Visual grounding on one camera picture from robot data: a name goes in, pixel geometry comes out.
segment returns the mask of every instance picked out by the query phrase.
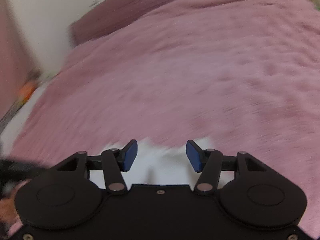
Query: circular black cover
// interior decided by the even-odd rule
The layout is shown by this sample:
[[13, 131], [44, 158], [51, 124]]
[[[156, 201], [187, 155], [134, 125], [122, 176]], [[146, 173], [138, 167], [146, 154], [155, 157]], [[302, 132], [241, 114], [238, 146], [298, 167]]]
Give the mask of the circular black cover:
[[88, 220], [101, 199], [101, 190], [93, 182], [74, 172], [51, 171], [23, 186], [15, 207], [24, 224], [63, 229]]
[[220, 192], [224, 209], [236, 219], [258, 227], [297, 224], [307, 206], [303, 191], [283, 176], [255, 172], [227, 183]]

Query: metal screw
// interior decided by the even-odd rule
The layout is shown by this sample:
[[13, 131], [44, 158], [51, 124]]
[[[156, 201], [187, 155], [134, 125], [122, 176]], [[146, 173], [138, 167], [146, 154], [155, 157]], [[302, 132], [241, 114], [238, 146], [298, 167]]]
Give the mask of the metal screw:
[[197, 186], [197, 189], [202, 192], [207, 192], [213, 189], [213, 186], [209, 183], [201, 183]]
[[157, 194], [159, 194], [159, 195], [163, 195], [164, 193], [165, 193], [165, 191], [164, 191], [164, 190], [162, 190], [162, 189], [157, 190]]
[[33, 240], [33, 236], [30, 235], [30, 234], [24, 234], [24, 235], [22, 236], [22, 239], [23, 239], [23, 240]]
[[124, 185], [122, 183], [116, 182], [116, 183], [111, 183], [109, 185], [109, 189], [112, 191], [120, 191], [124, 189]]
[[298, 240], [298, 236], [297, 235], [289, 235], [287, 240]]

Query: black object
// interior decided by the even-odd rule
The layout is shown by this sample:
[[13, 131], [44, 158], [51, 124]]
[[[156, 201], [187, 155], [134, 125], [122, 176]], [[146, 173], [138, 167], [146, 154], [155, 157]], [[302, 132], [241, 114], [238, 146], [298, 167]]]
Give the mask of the black object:
[[[223, 156], [187, 142], [187, 156], [202, 172], [189, 185], [132, 185], [128, 171], [137, 155], [131, 140], [101, 156], [78, 152], [23, 186], [15, 205], [25, 225], [11, 240], [217, 239], [311, 240], [297, 224], [307, 200], [303, 191], [248, 153]], [[103, 170], [106, 190], [88, 180]], [[217, 189], [220, 172], [235, 179]]]

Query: pink towel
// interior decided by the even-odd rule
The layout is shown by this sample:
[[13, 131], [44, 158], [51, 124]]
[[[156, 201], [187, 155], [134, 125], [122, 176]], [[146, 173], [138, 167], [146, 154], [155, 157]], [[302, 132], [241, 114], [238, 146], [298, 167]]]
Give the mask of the pink towel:
[[320, 234], [320, 14], [307, 0], [176, 0], [73, 50], [11, 157], [52, 165], [78, 150], [209, 136], [308, 196]]

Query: pink curtain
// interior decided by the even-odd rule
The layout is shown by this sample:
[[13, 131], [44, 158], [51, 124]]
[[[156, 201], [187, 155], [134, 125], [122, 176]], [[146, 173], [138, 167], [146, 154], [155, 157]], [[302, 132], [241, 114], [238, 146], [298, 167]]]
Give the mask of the pink curtain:
[[32, 69], [6, 0], [0, 0], [0, 119], [17, 99]]

